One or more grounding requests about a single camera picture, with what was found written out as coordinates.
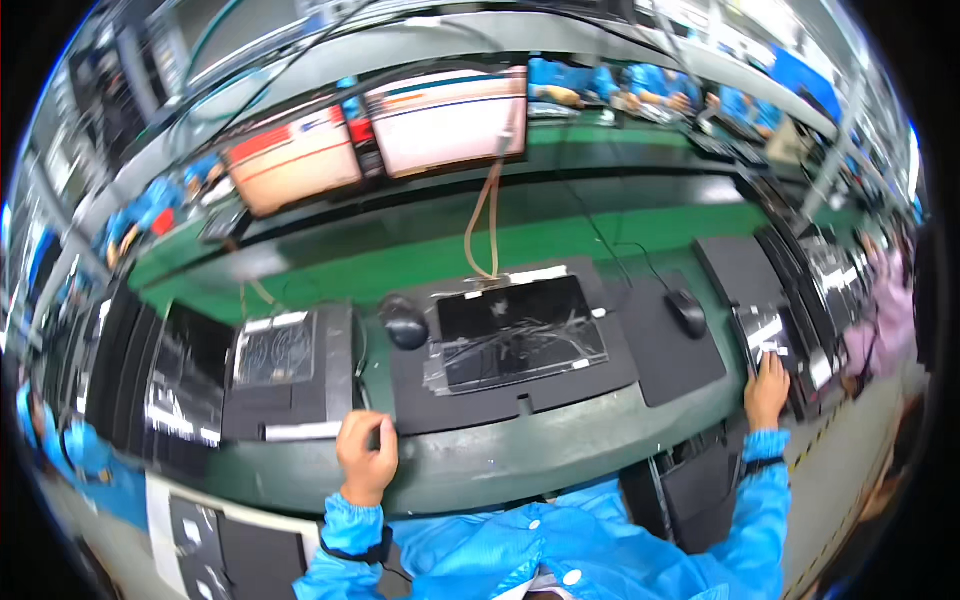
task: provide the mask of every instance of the elastic cuff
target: elastic cuff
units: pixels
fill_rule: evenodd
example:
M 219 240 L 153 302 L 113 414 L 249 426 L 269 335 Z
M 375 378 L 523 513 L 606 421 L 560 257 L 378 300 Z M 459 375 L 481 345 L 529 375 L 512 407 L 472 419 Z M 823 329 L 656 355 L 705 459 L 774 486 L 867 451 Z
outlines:
M 782 456 L 786 443 L 789 441 L 789 431 L 766 430 L 754 432 L 747 436 L 743 442 L 743 462 L 749 463 L 761 458 Z
M 353 506 L 338 493 L 326 499 L 326 523 L 320 535 L 326 547 L 346 554 L 364 554 L 380 543 L 383 535 L 383 509 L 379 506 Z

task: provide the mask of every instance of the person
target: person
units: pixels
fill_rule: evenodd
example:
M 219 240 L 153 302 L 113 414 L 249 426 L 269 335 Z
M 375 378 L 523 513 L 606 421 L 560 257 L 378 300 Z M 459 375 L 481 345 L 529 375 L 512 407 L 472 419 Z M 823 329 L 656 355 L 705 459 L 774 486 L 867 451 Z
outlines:
M 913 244 L 905 235 L 895 233 L 893 248 L 886 252 L 867 234 L 861 244 L 874 273 L 870 301 L 865 318 L 843 333 L 847 364 L 843 386 L 852 398 L 858 398 L 873 379 L 889 377 L 916 338 L 913 308 Z
M 763 139 L 770 139 L 783 116 L 783 111 L 769 102 L 758 100 L 728 85 L 720 86 L 720 110 L 753 125 Z
M 183 205 L 186 192 L 192 199 L 207 183 L 223 175 L 224 167 L 216 155 L 205 156 L 191 164 L 183 172 L 183 187 L 176 185 L 171 177 L 160 176 L 151 181 L 140 196 L 125 208 L 110 215 L 107 221 L 107 265 L 114 269 L 133 244 L 141 231 L 155 226 L 164 212 L 171 212 Z
M 16 413 L 27 444 L 74 490 L 130 525 L 148 532 L 147 480 L 142 469 L 121 461 L 87 422 L 75 420 L 61 435 L 50 405 L 29 379 L 16 395 Z
M 554 60 L 530 59 L 527 64 L 527 98 L 530 102 L 550 102 L 581 108 L 582 96 L 595 94 L 609 102 L 619 89 L 606 66 L 576 67 Z
M 728 538 L 688 556 L 631 524 L 608 477 L 564 493 L 553 503 L 503 512 L 398 520 L 391 523 L 400 562 L 413 576 L 412 598 L 524 598 L 550 592 L 593 598 L 777 598 L 790 490 L 779 431 L 790 377 L 778 356 L 764 354 L 744 404 L 746 476 L 739 484 Z M 379 429 L 380 449 L 368 450 Z M 355 411 L 337 438 L 345 483 L 326 500 L 321 548 L 294 584 L 299 600 L 382 598 L 384 490 L 397 468 L 390 417 Z
M 627 69 L 627 79 L 635 102 L 663 105 L 680 112 L 700 104 L 700 93 L 685 73 L 655 64 L 635 64 Z M 715 99 L 708 94 L 708 104 L 712 105 Z

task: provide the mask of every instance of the black wristband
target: black wristband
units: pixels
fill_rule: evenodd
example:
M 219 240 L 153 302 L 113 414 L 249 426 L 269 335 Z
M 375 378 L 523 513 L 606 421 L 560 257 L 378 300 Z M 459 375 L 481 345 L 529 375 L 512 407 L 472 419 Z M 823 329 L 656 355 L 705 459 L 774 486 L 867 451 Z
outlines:
M 782 456 L 775 456 L 774 458 L 760 458 L 755 461 L 750 461 L 743 466 L 743 476 L 741 479 L 746 479 L 751 475 L 756 475 L 767 467 L 781 465 L 785 462 L 786 461 L 783 460 Z
M 346 552 L 341 552 L 340 550 L 333 550 L 326 547 L 326 542 L 324 541 L 324 536 L 320 535 L 320 547 L 329 554 L 330 556 L 344 561 L 350 561 L 352 563 L 366 563 L 366 564 L 377 564 L 377 563 L 386 563 L 387 559 L 390 558 L 390 548 L 394 545 L 394 530 L 390 528 L 389 525 L 384 525 L 383 534 L 380 538 L 380 543 L 376 546 L 371 546 L 367 548 L 367 552 L 364 554 L 347 554 Z

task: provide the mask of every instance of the hand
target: hand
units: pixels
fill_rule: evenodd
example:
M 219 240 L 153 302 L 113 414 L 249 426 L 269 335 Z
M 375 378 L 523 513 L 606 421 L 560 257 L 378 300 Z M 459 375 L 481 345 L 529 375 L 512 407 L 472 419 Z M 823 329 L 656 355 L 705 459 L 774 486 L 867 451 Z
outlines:
M 690 108 L 690 99 L 685 94 L 676 92 L 666 99 L 666 105 L 676 111 L 684 112 Z
M 564 105 L 565 107 L 578 108 L 584 104 L 580 101 L 580 94 L 572 89 L 560 87 L 559 85 L 545 85 L 543 91 L 553 98 L 554 102 L 559 105 Z
M 774 134 L 772 129 L 769 127 L 764 127 L 763 125 L 754 125 L 754 129 L 763 139 L 770 139 L 770 137 Z
M 217 178 L 219 178 L 223 174 L 224 174 L 224 165 L 222 162 L 218 162 L 217 164 L 213 165 L 213 168 L 210 169 L 210 172 L 206 174 L 206 182 L 213 183 L 214 181 L 217 180 Z
M 120 259 L 120 254 L 117 253 L 117 245 L 110 244 L 107 246 L 107 266 L 111 269 L 117 268 L 117 261 Z
M 130 230 L 130 232 L 124 236 L 123 241 L 120 242 L 120 255 L 126 256 L 127 250 L 130 249 L 130 245 L 133 243 L 133 240 L 136 239 L 136 236 L 140 234 L 140 228 L 136 225 Z
M 369 450 L 368 439 L 380 428 L 380 449 Z M 390 415 L 353 411 L 337 436 L 337 460 L 347 481 L 340 495 L 353 506 L 378 506 L 396 475 L 396 431 Z
M 759 376 L 751 375 L 743 392 L 743 407 L 751 432 L 780 429 L 780 411 L 789 390 L 790 373 L 783 368 L 780 357 L 774 352 L 764 352 Z

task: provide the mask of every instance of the blue uniform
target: blue uniform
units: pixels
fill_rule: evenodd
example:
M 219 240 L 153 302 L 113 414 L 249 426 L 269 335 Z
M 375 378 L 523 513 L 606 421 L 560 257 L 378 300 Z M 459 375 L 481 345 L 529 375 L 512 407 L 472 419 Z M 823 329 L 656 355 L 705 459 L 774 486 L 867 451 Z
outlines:
M 683 94 L 695 108 L 700 102 L 697 87 L 685 73 L 677 73 L 671 80 L 663 69 L 654 64 L 635 64 L 627 69 L 627 75 L 630 78 L 630 91 L 634 94 L 639 95 L 641 91 L 646 91 L 664 98 L 669 98 L 672 94 Z
M 581 96 L 591 91 L 604 102 L 609 102 L 610 95 L 620 88 L 605 66 L 575 67 L 552 60 L 530 59 L 527 77 L 527 97 L 531 102 L 549 102 L 549 98 L 537 96 L 537 90 L 545 85 L 572 89 Z
M 182 204 L 183 188 L 175 185 L 170 178 L 156 178 L 139 198 L 123 210 L 110 215 L 107 221 L 107 243 L 102 248 L 101 254 L 106 253 L 106 246 L 119 244 L 131 225 L 136 225 L 141 231 L 145 231 L 154 224 L 161 212 L 167 208 L 178 208 Z
M 747 104 L 747 95 L 727 85 L 720 86 L 720 110 L 753 126 L 775 130 L 780 126 L 783 111 L 769 102 L 754 98 L 756 111 Z
M 218 164 L 220 164 L 219 156 L 204 156 L 183 171 L 183 184 L 189 185 L 192 179 L 197 179 L 200 181 L 200 185 L 203 185 L 206 183 L 206 178 L 210 175 L 210 171 Z
M 47 459 L 63 475 L 64 479 L 77 492 L 89 499 L 97 510 L 106 511 L 117 518 L 143 531 L 147 528 L 147 479 L 142 470 L 132 468 L 121 462 L 113 453 L 113 448 L 97 436 L 97 432 L 88 423 L 80 421 L 70 426 L 63 436 L 57 433 L 57 422 L 53 410 L 44 404 L 43 440 L 37 444 L 34 425 L 29 408 L 30 383 L 20 388 L 16 396 L 17 415 L 20 426 L 27 435 L 27 441 L 34 448 L 46 454 Z M 77 470 L 70 468 L 63 456 L 66 448 L 71 462 Z M 86 475 L 81 477 L 77 471 Z M 108 473 L 107 482 L 100 480 L 101 473 Z
M 355 77 L 344 77 L 342 80 L 337 82 L 338 89 L 347 89 L 349 87 L 354 87 L 357 85 L 357 78 Z M 347 98 L 343 104 L 344 115 L 348 120 L 352 121 L 360 116 L 360 99 L 356 96 Z
M 787 432 L 747 437 L 743 461 L 781 456 Z M 391 523 L 403 567 L 414 577 L 411 598 L 488 600 L 550 575 L 579 600 L 770 599 L 780 596 L 790 490 L 786 465 L 747 477 L 737 490 L 726 541 L 687 556 L 674 544 L 628 522 L 615 477 L 554 504 L 509 511 Z M 380 543 L 380 507 L 326 500 L 328 548 L 363 554 Z M 299 600 L 381 599 L 383 567 L 343 561 L 322 549 L 294 583 Z

